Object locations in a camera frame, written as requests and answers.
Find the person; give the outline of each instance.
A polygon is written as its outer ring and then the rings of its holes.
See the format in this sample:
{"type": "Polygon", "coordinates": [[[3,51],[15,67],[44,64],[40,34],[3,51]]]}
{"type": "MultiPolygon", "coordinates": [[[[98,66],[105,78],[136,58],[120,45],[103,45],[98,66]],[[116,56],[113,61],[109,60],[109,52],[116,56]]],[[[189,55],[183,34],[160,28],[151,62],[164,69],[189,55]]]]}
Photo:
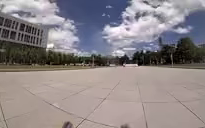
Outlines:
{"type": "MultiPolygon", "coordinates": [[[[62,128],[74,128],[73,124],[71,122],[65,122],[62,126],[62,128]]],[[[128,124],[124,124],[121,126],[121,128],[130,128],[128,124]]]]}

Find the distant building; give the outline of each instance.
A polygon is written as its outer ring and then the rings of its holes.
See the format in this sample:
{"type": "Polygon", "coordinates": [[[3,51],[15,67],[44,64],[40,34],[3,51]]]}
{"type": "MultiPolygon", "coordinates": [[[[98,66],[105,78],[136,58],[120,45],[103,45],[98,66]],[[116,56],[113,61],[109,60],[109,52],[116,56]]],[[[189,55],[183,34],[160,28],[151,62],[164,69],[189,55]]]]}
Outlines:
{"type": "Polygon", "coordinates": [[[205,48],[205,44],[199,44],[198,47],[199,48],[205,48]]]}
{"type": "Polygon", "coordinates": [[[0,11],[0,41],[47,47],[48,29],[0,11]]]}

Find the sky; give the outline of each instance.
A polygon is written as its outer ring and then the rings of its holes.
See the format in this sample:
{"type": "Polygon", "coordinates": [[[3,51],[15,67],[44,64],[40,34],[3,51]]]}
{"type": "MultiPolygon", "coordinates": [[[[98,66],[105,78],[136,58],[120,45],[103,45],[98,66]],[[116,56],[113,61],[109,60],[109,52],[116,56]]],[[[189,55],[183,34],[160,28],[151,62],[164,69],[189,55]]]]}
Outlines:
{"type": "Polygon", "coordinates": [[[205,43],[205,0],[0,0],[0,10],[44,25],[48,48],[78,55],[156,51],[158,37],[205,43]]]}

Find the paved plaza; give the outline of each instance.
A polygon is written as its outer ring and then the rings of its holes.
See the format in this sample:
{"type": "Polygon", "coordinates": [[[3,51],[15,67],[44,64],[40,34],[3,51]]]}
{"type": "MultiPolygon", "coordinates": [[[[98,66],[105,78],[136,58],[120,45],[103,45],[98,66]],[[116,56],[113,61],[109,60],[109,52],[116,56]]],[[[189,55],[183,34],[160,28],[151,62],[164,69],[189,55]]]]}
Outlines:
{"type": "Polygon", "coordinates": [[[205,128],[205,70],[0,73],[0,128],[205,128]]]}

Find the cloud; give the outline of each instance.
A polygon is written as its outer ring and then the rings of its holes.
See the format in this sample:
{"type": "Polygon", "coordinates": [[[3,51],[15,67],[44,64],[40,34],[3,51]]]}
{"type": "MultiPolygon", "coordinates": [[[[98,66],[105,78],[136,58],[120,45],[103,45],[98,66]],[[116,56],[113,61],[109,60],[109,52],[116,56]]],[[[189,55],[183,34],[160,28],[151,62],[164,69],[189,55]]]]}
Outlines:
{"type": "Polygon", "coordinates": [[[178,27],[176,29],[173,29],[173,32],[176,32],[178,34],[187,34],[189,33],[193,28],[191,26],[188,26],[186,28],[178,27]]]}
{"type": "Polygon", "coordinates": [[[102,16],[104,17],[104,16],[106,16],[106,14],[105,14],[105,13],[103,13],[103,14],[102,14],[102,16]]]}
{"type": "Polygon", "coordinates": [[[152,42],[167,31],[186,33],[190,28],[174,28],[201,10],[205,10],[205,0],[131,0],[122,12],[122,23],[104,27],[104,39],[114,48],[121,48],[152,42]]]}
{"type": "Polygon", "coordinates": [[[112,56],[118,56],[118,57],[122,57],[125,55],[125,52],[123,50],[114,50],[112,52],[112,56]]]}
{"type": "Polygon", "coordinates": [[[106,8],[111,9],[111,8],[113,8],[113,7],[112,7],[111,5],[107,5],[106,8]]]}
{"type": "Polygon", "coordinates": [[[59,7],[52,0],[0,0],[0,9],[17,18],[49,29],[48,46],[65,52],[78,52],[79,38],[74,21],[57,15],[59,7]]]}
{"type": "Polygon", "coordinates": [[[123,48],[124,51],[135,51],[136,48],[123,48]]]}

